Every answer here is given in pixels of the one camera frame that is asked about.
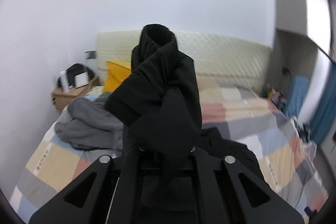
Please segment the black hooded sweatshirt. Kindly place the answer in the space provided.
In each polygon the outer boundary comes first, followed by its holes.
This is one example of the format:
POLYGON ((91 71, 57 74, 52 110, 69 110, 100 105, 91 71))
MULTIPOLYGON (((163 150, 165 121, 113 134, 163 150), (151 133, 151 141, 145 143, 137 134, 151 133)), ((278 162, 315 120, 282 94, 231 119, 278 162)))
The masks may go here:
POLYGON ((131 53, 131 74, 108 97, 105 109, 123 123, 125 156, 139 148, 141 195, 134 223, 197 223, 191 179, 193 147, 222 159, 233 156, 261 180, 246 145, 202 128, 193 59, 160 24, 142 29, 131 53))

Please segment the blue cloth on shelf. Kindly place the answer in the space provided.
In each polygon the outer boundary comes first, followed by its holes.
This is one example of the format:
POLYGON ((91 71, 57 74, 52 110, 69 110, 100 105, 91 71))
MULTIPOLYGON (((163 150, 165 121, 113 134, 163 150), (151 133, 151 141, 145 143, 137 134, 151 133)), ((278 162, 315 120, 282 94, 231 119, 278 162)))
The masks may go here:
POLYGON ((298 117, 309 88, 309 80, 304 76, 295 76, 291 83, 291 91, 284 110, 287 118, 298 117))

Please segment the grey wall socket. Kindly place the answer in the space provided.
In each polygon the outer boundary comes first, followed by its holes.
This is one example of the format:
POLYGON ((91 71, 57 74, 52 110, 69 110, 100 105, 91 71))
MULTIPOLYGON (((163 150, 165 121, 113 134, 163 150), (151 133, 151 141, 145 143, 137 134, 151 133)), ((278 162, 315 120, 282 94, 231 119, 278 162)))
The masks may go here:
POLYGON ((90 60, 90 59, 96 59, 96 51, 86 51, 85 52, 85 59, 90 60))

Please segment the colourful patchwork bed quilt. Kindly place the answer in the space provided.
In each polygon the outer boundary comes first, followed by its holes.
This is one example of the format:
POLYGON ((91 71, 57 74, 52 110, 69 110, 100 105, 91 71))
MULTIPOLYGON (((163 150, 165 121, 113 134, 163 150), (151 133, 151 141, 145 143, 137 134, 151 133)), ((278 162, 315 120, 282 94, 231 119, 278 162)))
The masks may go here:
MULTIPOLYGON (((245 144, 257 157, 271 189, 302 215, 319 211, 328 199, 314 166, 315 146, 304 144, 294 121, 254 91, 198 79, 203 128, 216 127, 222 138, 245 144)), ((30 157, 9 200, 24 222, 105 151, 81 151, 50 128, 30 157)))

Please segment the black bag on nightstand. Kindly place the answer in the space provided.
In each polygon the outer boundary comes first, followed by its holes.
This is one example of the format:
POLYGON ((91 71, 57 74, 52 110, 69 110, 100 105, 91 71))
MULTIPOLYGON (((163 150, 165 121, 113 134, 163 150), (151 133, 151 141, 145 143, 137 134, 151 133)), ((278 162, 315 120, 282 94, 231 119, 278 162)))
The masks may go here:
POLYGON ((87 72, 89 82, 95 77, 95 73, 83 64, 76 63, 66 70, 66 76, 70 87, 75 87, 75 76, 87 72))

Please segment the cream quilted headboard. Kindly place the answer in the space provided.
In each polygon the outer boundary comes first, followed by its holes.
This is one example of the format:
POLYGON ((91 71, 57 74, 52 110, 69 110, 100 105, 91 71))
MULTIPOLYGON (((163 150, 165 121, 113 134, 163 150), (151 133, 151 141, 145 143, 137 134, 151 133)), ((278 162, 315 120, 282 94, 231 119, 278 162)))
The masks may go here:
MULTIPOLYGON (((108 61, 131 61, 141 30, 100 32, 96 38, 97 74, 104 83, 108 61)), ((218 34, 174 31, 178 49, 194 60, 198 77, 236 84, 260 94, 272 47, 218 34)))

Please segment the white framed card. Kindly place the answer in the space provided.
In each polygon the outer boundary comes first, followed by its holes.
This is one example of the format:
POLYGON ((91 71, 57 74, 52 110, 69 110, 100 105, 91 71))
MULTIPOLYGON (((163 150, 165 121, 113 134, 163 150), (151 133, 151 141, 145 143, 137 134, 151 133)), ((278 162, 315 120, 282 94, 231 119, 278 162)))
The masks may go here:
POLYGON ((89 77, 87 72, 75 76, 75 88, 80 88, 88 84, 89 84, 89 77))

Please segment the blue curtain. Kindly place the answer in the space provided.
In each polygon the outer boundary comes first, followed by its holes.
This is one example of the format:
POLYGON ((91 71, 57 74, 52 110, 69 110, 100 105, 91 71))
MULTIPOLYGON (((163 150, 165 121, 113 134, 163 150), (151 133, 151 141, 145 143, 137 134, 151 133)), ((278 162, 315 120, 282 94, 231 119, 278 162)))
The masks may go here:
POLYGON ((318 108, 310 121, 310 138, 316 145, 321 145, 327 137, 335 120, 336 101, 335 63, 331 63, 329 75, 318 108))

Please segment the yellow pillow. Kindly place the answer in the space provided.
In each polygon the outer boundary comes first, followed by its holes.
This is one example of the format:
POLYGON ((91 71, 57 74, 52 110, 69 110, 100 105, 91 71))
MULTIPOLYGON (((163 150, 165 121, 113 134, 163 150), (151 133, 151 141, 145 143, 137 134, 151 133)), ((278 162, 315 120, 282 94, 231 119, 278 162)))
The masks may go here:
POLYGON ((107 61, 107 78, 103 92, 114 92, 131 74, 131 63, 125 61, 107 61))

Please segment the grey white wall cabinet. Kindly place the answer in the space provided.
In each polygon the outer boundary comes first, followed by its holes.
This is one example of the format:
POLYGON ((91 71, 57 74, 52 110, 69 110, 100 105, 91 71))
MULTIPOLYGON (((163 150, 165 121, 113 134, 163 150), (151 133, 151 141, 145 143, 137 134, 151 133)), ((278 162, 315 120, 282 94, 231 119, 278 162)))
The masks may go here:
POLYGON ((289 95, 290 81, 304 76, 309 88, 298 119, 312 118, 330 70, 331 14, 329 0, 276 0, 273 51, 267 83, 289 95))

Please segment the grey fleece jacket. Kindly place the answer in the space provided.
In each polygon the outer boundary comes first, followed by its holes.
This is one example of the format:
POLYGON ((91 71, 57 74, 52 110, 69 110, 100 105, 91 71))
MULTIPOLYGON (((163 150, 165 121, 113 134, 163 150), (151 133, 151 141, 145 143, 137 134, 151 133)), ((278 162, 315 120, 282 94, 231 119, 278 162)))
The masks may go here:
POLYGON ((75 149, 111 149, 120 153, 123 123, 104 108, 110 95, 110 92, 105 92, 95 100, 73 99, 55 124, 58 137, 75 149))

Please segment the wooden nightstand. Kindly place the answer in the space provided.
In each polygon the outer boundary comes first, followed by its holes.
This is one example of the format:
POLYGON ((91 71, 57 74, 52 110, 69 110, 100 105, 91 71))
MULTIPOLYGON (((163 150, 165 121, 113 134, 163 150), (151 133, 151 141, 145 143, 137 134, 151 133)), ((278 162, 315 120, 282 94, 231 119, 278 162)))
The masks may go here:
POLYGON ((92 80, 90 80, 88 85, 83 87, 70 88, 69 92, 67 93, 63 92, 61 88, 56 88, 51 93, 52 103, 56 110, 61 113, 72 99, 87 95, 91 89, 96 86, 100 86, 100 80, 98 77, 94 77, 92 80))

